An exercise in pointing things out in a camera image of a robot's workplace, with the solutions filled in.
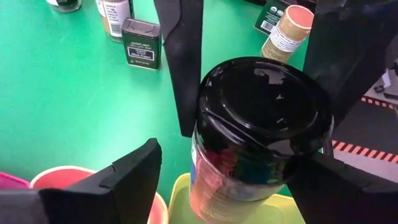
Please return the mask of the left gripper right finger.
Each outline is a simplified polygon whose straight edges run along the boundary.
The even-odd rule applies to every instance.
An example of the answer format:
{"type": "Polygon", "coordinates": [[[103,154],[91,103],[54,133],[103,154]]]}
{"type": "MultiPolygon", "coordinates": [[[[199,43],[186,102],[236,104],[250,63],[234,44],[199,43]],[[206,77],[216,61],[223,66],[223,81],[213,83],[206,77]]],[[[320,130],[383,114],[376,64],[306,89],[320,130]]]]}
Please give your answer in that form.
{"type": "Polygon", "coordinates": [[[397,184],[316,153],[293,160],[288,188],[306,223],[397,224],[397,184]]]}

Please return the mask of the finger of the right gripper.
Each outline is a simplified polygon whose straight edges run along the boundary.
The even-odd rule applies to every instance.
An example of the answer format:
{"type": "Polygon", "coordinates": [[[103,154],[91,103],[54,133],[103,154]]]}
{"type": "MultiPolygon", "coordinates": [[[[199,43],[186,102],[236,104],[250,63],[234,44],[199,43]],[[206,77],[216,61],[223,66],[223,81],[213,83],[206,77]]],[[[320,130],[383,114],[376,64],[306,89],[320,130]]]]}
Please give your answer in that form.
{"type": "Polygon", "coordinates": [[[181,135],[191,137],[201,78],[203,0],[155,0],[181,135]]]}
{"type": "Polygon", "coordinates": [[[397,59],[397,0],[319,0],[303,71],[330,96],[338,126],[397,59]]]}

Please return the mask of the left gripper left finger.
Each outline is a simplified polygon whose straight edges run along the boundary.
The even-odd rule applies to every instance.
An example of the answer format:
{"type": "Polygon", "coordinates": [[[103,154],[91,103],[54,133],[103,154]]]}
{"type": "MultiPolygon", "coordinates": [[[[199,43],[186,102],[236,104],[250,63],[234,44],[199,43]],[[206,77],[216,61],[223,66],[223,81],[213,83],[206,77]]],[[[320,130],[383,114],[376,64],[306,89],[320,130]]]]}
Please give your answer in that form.
{"type": "Polygon", "coordinates": [[[146,223],[159,183],[156,138],[66,189],[39,191],[49,223],[146,223]]]}

